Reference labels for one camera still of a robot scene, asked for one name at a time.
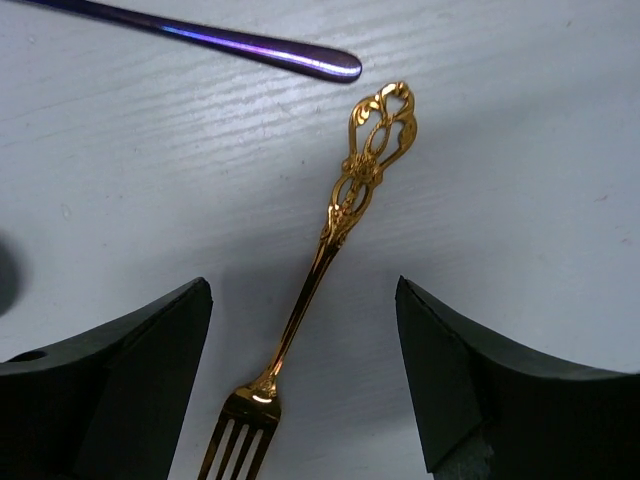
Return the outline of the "ornate gold fork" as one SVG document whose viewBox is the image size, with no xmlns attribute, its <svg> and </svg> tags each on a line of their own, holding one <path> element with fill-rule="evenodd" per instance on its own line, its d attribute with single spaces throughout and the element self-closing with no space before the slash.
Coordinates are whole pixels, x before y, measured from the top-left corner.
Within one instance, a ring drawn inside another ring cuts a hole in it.
<svg viewBox="0 0 640 480">
<path fill-rule="evenodd" d="M 404 81 L 384 85 L 360 100 L 348 121 L 348 155 L 330 193 L 317 250 L 278 347 L 256 379 L 234 389 L 223 403 L 198 477 L 207 479 L 217 454 L 215 477 L 255 479 L 281 418 L 277 378 L 317 288 L 369 207 L 385 170 L 401 158 L 418 132 L 414 93 Z"/>
</svg>

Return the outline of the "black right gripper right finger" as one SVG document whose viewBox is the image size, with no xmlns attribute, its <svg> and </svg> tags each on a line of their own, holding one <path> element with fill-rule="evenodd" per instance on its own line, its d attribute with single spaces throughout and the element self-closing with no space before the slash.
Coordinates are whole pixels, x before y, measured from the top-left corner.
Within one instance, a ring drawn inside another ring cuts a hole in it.
<svg viewBox="0 0 640 480">
<path fill-rule="evenodd" d="M 427 471 L 436 479 L 635 479 L 639 377 L 534 350 L 408 279 L 396 317 Z"/>
</svg>

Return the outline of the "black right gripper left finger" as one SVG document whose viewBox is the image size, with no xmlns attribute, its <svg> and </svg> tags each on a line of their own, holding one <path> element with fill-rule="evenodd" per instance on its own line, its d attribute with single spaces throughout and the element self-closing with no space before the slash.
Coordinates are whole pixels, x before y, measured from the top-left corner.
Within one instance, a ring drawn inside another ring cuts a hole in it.
<svg viewBox="0 0 640 480">
<path fill-rule="evenodd" d="M 212 306 L 197 278 L 3 362 L 2 478 L 167 478 Z"/>
</svg>

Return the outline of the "purple iridescent fork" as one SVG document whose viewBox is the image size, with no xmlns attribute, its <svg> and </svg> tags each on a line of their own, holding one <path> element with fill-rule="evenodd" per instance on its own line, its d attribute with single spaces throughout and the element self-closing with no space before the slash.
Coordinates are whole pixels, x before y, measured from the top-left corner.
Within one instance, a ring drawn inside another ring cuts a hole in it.
<svg viewBox="0 0 640 480">
<path fill-rule="evenodd" d="M 336 48 L 196 24 L 94 1 L 39 1 L 39 6 L 174 37 L 210 49 L 334 83 L 353 83 L 361 61 Z"/>
</svg>

